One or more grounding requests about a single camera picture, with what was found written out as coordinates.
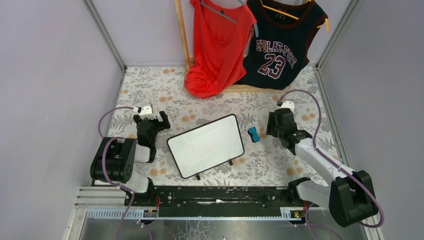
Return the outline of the blue whiteboard eraser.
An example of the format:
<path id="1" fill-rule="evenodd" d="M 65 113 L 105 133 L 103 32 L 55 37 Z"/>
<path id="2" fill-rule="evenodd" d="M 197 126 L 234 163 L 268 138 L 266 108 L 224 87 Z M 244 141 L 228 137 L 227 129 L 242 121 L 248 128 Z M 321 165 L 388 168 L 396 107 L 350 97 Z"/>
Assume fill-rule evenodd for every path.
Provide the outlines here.
<path id="1" fill-rule="evenodd" d="M 261 138 L 260 138 L 260 136 L 259 136 L 259 134 L 258 134 L 258 132 L 257 132 L 257 128 L 256 128 L 255 126 L 250 127 L 250 128 L 247 130 L 247 133 L 248 133 L 248 135 L 250 136 L 250 139 L 251 139 L 251 141 L 252 141 L 253 143 L 257 143 L 257 142 L 259 142 L 259 141 L 261 140 Z"/>

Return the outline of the white board with black frame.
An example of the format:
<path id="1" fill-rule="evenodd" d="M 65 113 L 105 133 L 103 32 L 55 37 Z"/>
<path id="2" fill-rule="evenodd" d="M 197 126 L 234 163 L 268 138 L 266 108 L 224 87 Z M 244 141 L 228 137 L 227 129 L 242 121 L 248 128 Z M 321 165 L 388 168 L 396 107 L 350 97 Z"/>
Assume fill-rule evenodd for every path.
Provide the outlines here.
<path id="1" fill-rule="evenodd" d="M 199 175 L 245 153 L 235 114 L 228 114 L 167 139 L 166 144 L 183 179 Z"/>

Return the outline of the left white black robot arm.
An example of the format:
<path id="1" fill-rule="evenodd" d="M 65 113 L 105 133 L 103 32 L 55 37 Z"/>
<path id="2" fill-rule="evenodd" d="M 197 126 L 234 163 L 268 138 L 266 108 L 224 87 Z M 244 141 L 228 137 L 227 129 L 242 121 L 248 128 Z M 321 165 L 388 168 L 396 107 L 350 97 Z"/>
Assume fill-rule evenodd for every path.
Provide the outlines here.
<path id="1" fill-rule="evenodd" d="M 147 176 L 133 173 L 134 163 L 155 160 L 159 132 L 171 128 L 165 111 L 154 114 L 149 106 L 138 108 L 133 116 L 136 138 L 102 137 L 102 142 L 90 166 L 90 177 L 129 193 L 145 194 L 152 181 Z"/>

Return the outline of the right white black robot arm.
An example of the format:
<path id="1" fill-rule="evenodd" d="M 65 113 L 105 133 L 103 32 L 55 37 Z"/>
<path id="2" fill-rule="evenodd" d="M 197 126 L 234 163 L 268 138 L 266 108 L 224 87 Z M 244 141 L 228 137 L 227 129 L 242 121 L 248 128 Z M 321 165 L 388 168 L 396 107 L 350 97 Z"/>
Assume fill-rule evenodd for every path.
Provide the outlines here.
<path id="1" fill-rule="evenodd" d="M 353 170 L 318 149 L 313 136 L 297 128 L 290 108 L 280 108 L 268 114 L 266 134 L 277 138 L 283 148 L 308 163 L 327 183 L 327 186 L 317 184 L 308 177 L 291 181 L 288 186 L 296 200 L 329 210 L 341 227 L 379 213 L 373 200 L 375 192 L 371 176 L 364 170 Z"/>

